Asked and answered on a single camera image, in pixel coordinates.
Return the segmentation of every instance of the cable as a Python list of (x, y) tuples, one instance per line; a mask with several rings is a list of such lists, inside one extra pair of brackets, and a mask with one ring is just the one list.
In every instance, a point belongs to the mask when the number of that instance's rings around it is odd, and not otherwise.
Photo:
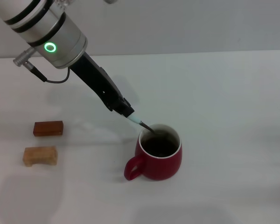
[(70, 77), (70, 68), (67, 68), (67, 75), (64, 80), (61, 81), (52, 81), (52, 80), (46, 80), (47, 83), (54, 83), (54, 84), (59, 84), (59, 83), (65, 83)]

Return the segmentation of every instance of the white table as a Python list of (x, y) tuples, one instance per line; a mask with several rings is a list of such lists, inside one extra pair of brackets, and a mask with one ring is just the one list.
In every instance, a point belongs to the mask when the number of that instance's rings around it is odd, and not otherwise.
[[(0, 224), (280, 224), (280, 51), (93, 58), (143, 121), (180, 133), (179, 172), (126, 181), (140, 127), (74, 73), (47, 84), (0, 59)], [(34, 137), (49, 120), (64, 135)], [(56, 167), (23, 165), (25, 147), (51, 145)]]

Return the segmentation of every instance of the red mug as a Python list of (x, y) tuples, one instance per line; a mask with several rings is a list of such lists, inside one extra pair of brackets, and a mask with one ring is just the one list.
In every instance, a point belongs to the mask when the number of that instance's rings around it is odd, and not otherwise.
[(178, 133), (167, 125), (151, 125), (155, 131), (162, 131), (173, 137), (178, 142), (177, 150), (167, 157), (156, 157), (146, 152), (142, 147), (142, 142), (151, 137), (151, 133), (147, 129), (143, 129), (138, 137), (135, 157), (131, 158), (126, 164), (125, 178), (128, 181), (135, 179), (140, 175), (144, 175), (149, 179), (160, 181), (172, 177), (179, 169), (182, 163), (182, 141)]

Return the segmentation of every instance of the black stripe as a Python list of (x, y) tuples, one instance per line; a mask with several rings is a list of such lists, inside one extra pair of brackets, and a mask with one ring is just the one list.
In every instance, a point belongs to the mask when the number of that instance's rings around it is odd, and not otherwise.
[(19, 28), (14, 28), (13, 31), (16, 33), (23, 33), (25, 31), (29, 30), (30, 28), (32, 28), (35, 24), (37, 24), (39, 22), (39, 20), (42, 19), (42, 17), (44, 17), (44, 15), (50, 9), (52, 4), (53, 4), (53, 0), (47, 0), (46, 4), (42, 8), (42, 10), (35, 17), (33, 17), (32, 20), (25, 23), (23, 26), (21, 26)]
[(20, 14), (16, 15), (14, 18), (11, 18), (10, 20), (4, 21), (7, 25), (13, 25), (17, 22), (24, 19), (29, 13), (32, 12), (33, 9), (38, 5), (38, 3), (41, 0), (33, 0)]
[(39, 45), (44, 44), (45, 42), (47, 42), (48, 40), (50, 40), (57, 32), (58, 30), (62, 27), (62, 25), (64, 24), (64, 21), (66, 19), (66, 14), (63, 13), (59, 19), (59, 21), (57, 22), (57, 24), (53, 27), (53, 29), (47, 34), (45, 35), (42, 39), (35, 41), (35, 42), (30, 42), (28, 43), (31, 47), (37, 47)]

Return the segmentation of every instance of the mug rim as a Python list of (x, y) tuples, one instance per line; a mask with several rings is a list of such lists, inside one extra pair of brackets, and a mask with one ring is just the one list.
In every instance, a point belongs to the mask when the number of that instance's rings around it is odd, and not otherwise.
[(144, 133), (144, 131), (147, 130), (147, 129), (143, 128), (143, 129), (140, 131), (140, 134), (139, 134), (139, 137), (138, 137), (138, 142), (139, 142), (139, 145), (140, 145), (141, 150), (142, 150), (145, 154), (149, 155), (150, 157), (156, 158), (156, 159), (168, 159), (168, 158), (173, 157), (174, 155), (176, 155), (176, 154), (181, 150), (181, 147), (182, 147), (182, 140), (181, 140), (181, 137), (179, 136), (178, 132), (177, 132), (174, 128), (172, 128), (172, 127), (170, 127), (170, 126), (168, 126), (168, 125), (164, 125), (164, 124), (152, 124), (152, 125), (149, 125), (149, 127), (153, 127), (153, 126), (162, 126), (162, 127), (168, 127), (168, 128), (170, 128), (170, 129), (172, 129), (172, 130), (176, 133), (176, 135), (177, 135), (177, 137), (178, 137), (179, 146), (178, 146), (176, 152), (173, 153), (173, 154), (170, 155), (170, 156), (166, 156), (166, 157), (157, 157), (157, 156), (151, 155), (151, 154), (149, 154), (147, 151), (144, 150), (144, 148), (142, 147), (142, 144), (141, 144), (141, 137), (142, 137), (142, 134)]

